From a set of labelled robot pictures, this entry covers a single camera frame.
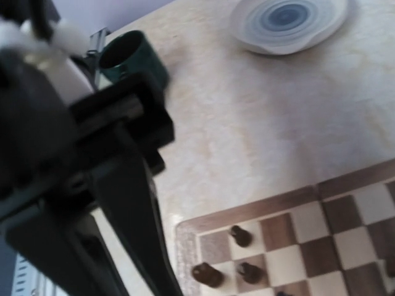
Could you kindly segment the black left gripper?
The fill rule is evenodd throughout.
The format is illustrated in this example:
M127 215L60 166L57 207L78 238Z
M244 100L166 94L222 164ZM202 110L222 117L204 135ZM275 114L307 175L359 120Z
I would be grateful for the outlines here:
M1 53L1 224L94 168L96 200L154 295L182 294L152 179L165 167L158 150L173 139L164 94L149 72L66 106L39 70Z

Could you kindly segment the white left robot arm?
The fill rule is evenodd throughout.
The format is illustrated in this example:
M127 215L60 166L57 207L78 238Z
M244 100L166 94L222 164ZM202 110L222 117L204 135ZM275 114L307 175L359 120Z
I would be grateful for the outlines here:
M181 295L153 177L174 138L149 65L98 90L89 41L44 1L1 2L1 234L69 295L126 295L100 208L154 295Z

